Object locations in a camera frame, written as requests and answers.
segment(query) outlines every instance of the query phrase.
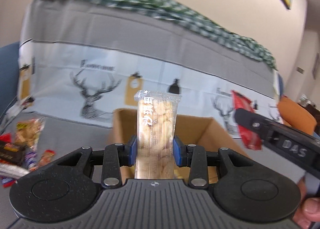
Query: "green checkered blanket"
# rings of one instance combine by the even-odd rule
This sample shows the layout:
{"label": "green checkered blanket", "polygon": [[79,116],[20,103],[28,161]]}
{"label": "green checkered blanket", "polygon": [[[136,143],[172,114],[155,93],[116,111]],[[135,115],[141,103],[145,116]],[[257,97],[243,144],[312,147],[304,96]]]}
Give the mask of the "green checkered blanket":
{"label": "green checkered blanket", "polygon": [[174,0],[84,0],[106,7],[130,10],[154,19],[172,21],[213,42],[276,69],[271,52],[249,37],[232,33],[209,18]]}

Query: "orange cushion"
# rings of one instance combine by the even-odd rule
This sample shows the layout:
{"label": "orange cushion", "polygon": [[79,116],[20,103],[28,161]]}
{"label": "orange cushion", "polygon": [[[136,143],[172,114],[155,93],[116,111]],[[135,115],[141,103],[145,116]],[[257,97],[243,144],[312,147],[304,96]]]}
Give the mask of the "orange cushion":
{"label": "orange cushion", "polygon": [[288,126],[288,127],[291,127],[291,125],[288,122],[286,122],[285,119],[283,119],[283,124]]}
{"label": "orange cushion", "polygon": [[306,109],[288,97],[282,96],[278,103],[278,110],[281,117],[292,127],[309,135],[313,135],[317,122]]}

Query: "black circular pad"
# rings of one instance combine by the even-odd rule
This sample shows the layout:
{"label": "black circular pad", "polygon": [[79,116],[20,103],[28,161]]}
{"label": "black circular pad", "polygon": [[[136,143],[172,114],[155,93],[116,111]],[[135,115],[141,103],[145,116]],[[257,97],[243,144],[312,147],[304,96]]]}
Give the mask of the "black circular pad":
{"label": "black circular pad", "polygon": [[213,196],[226,213],[255,223],[291,217],[300,202],[293,181],[260,165],[229,170],[215,184]]}
{"label": "black circular pad", "polygon": [[18,216],[38,223],[69,220],[88,210],[99,189],[72,166],[33,171],[18,179],[10,190],[10,202]]}
{"label": "black circular pad", "polygon": [[45,179],[32,187],[32,193],[41,200],[52,201],[59,199],[69,192],[69,184],[60,179]]}
{"label": "black circular pad", "polygon": [[278,188],[269,181],[253,179],[242,184],[241,192],[252,200],[268,201],[277,196]]}

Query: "human hand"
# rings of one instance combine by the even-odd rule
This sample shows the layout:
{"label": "human hand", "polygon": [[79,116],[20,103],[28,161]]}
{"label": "human hand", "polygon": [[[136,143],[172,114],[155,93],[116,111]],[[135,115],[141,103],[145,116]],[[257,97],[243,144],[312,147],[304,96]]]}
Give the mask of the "human hand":
{"label": "human hand", "polygon": [[312,222],[320,222],[320,198],[308,198],[305,200],[307,188],[304,177],[298,182],[298,187],[301,193],[301,201],[293,221],[302,229],[308,229]]}

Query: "blue chair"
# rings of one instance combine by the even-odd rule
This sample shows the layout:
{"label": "blue chair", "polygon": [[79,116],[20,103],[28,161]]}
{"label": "blue chair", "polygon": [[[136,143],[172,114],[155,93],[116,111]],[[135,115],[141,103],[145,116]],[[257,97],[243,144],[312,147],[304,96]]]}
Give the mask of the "blue chair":
{"label": "blue chair", "polygon": [[17,98],[19,42],[0,48],[0,122]]}

